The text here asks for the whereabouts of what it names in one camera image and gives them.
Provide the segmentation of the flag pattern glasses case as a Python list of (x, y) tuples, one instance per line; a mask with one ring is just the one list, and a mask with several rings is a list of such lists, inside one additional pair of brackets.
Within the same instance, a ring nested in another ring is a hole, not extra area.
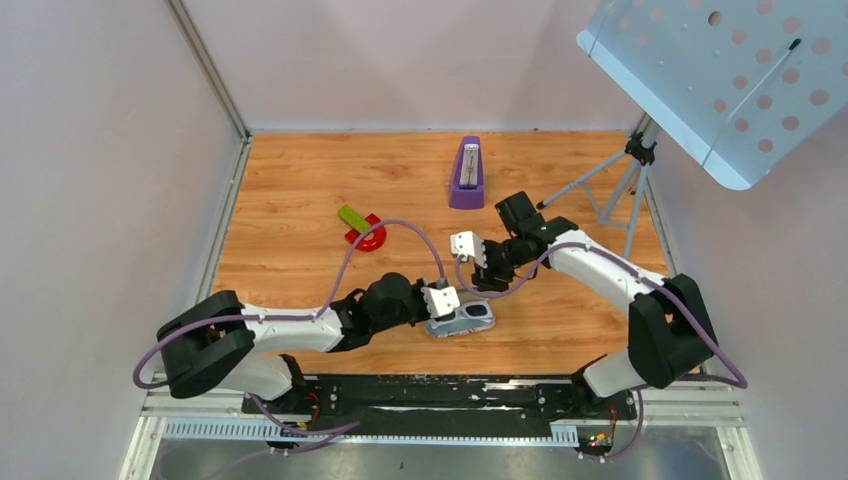
[(460, 308), (464, 304), (455, 310), (451, 319), (443, 321), (434, 319), (428, 320), (425, 324), (426, 332), (434, 338), (448, 338), (481, 332), (495, 326), (495, 315), (492, 322), (478, 322), (465, 319), (459, 312)]

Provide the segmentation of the white frame sunglasses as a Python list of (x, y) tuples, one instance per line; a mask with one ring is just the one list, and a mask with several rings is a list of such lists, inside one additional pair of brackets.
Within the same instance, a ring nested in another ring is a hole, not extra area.
[(465, 303), (459, 310), (465, 319), (478, 322), (492, 322), (494, 314), (486, 301), (474, 301)]

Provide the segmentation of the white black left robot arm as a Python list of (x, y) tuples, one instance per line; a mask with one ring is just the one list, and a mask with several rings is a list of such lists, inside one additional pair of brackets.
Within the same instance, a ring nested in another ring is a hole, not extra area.
[(172, 397), (230, 389), (293, 413), (304, 405), (307, 389), (286, 351), (354, 350), (385, 330), (449, 316), (458, 305), (446, 282), (410, 282), (395, 272), (312, 310), (242, 303), (235, 291), (223, 290), (167, 322), (156, 338)]

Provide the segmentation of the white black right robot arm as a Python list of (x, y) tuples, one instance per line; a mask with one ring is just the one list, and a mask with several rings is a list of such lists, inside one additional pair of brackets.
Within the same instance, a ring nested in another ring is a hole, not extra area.
[(640, 386), (665, 388), (712, 358), (717, 339), (697, 282), (645, 270), (593, 240), (574, 222), (546, 219), (520, 191), (497, 203), (508, 237), (485, 240), (465, 231), (452, 235), (452, 254), (471, 262), (471, 283), (491, 298), (515, 291), (539, 267), (566, 274), (624, 313), (627, 345), (581, 367), (571, 377), (571, 403), (596, 417), (611, 397)]

